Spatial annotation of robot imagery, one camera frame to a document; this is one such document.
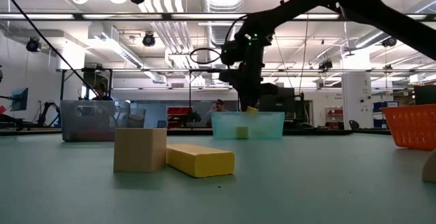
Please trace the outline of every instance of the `teal table surface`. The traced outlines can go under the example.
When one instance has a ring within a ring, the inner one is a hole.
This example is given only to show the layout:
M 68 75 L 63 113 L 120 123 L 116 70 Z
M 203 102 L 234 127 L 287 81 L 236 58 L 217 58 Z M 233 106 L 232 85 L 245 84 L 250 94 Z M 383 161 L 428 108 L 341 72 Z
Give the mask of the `teal table surface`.
M 429 152 L 388 135 L 168 142 L 231 150 L 235 175 L 114 174 L 112 142 L 0 138 L 0 223 L 436 223 Z

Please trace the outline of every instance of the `beige object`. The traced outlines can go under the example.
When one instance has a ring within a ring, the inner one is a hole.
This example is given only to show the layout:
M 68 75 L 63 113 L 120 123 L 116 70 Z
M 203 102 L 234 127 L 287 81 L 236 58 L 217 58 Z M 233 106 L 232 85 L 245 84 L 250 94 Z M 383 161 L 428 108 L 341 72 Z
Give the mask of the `beige object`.
M 431 152 L 422 168 L 422 180 L 436 183 L 436 149 Z
M 234 173 L 234 153 L 203 146 L 168 145 L 166 162 L 196 178 Z
M 114 172 L 155 172 L 166 164 L 166 129 L 116 129 Z

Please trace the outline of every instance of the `security camera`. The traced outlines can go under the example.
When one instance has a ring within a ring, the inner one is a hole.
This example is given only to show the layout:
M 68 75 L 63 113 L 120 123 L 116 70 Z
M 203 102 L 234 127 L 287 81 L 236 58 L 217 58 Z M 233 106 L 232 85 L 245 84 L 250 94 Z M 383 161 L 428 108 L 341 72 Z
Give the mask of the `security camera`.
M 38 53 L 42 49 L 42 44 L 38 37 L 31 37 L 26 44 L 26 50 L 32 53 Z
M 320 70 L 328 70 L 331 68 L 333 68 L 333 63 L 330 59 L 320 62 L 320 66 L 318 67 Z
M 145 37 L 142 40 L 142 44 L 144 44 L 144 46 L 146 47 L 151 47 L 154 46 L 156 41 L 155 41 L 155 37 L 153 37 L 153 32 L 152 31 L 148 31 L 145 33 Z

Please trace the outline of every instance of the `yellow foam block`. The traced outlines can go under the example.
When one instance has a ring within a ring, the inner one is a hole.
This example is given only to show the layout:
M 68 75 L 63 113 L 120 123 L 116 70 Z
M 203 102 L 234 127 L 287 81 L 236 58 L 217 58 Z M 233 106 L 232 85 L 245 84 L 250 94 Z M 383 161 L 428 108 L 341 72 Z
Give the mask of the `yellow foam block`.
M 247 112 L 259 112 L 257 108 L 252 108 L 251 106 L 247 106 Z
M 236 127 L 236 139 L 248 139 L 248 127 Z
M 166 163 L 196 178 L 234 173 L 234 153 L 190 144 L 168 145 Z

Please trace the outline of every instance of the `orange basket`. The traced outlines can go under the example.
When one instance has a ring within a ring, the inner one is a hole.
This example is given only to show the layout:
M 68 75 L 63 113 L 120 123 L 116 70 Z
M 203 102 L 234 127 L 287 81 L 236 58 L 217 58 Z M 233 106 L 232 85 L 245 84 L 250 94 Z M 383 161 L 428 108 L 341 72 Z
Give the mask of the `orange basket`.
M 397 146 L 420 150 L 436 148 L 436 105 L 381 110 Z

